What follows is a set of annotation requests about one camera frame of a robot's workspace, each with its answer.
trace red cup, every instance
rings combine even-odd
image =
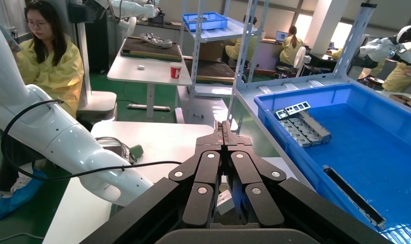
[[[178,79],[180,78],[181,74],[181,63],[170,63],[171,66],[171,78]]]

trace laptop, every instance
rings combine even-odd
[[[277,32],[275,34],[275,41],[277,43],[282,43],[288,36],[289,36],[289,33],[287,32]]]

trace blue storage box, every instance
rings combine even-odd
[[[304,101],[333,136],[329,143],[302,148],[272,113]],[[402,228],[410,234],[399,238],[411,240],[411,112],[356,84],[260,95],[255,103],[259,119],[320,195],[374,228],[323,172],[328,165],[386,219],[383,236],[399,243],[394,232]]]
[[[204,18],[207,20],[202,21],[202,29],[219,29],[219,28],[226,28],[228,27],[228,19],[227,17],[220,15],[215,12],[209,12],[203,14]],[[198,18],[198,14],[183,14],[183,21],[184,24],[191,30],[192,32],[196,31],[196,21],[189,22]]]

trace black mat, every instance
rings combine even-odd
[[[155,58],[159,60],[181,62],[181,53],[178,45],[170,48],[160,48],[150,43],[143,42],[137,37],[128,37],[124,42],[120,55],[128,57]]]
[[[184,59],[189,74],[192,72],[191,59]],[[217,61],[203,61],[199,60],[197,82],[198,83],[220,83],[232,84],[234,83],[235,72],[225,63]]]

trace blue shoe cover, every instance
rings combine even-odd
[[[0,198],[0,219],[8,215],[11,211],[9,211],[9,205],[11,203],[11,198]]]
[[[33,170],[33,175],[45,178],[47,177],[43,172],[37,169]],[[44,181],[40,179],[31,179],[25,187],[15,191],[11,197],[9,210],[12,212],[23,204],[29,202],[29,200],[36,194],[36,192],[38,192],[43,183]]]
[[[43,172],[39,170],[33,170],[33,175],[40,177],[47,177]],[[21,189],[17,189],[12,197],[0,198],[0,219],[7,216],[18,207],[27,203],[38,192],[39,188],[44,182],[39,179],[31,179],[29,183]]]

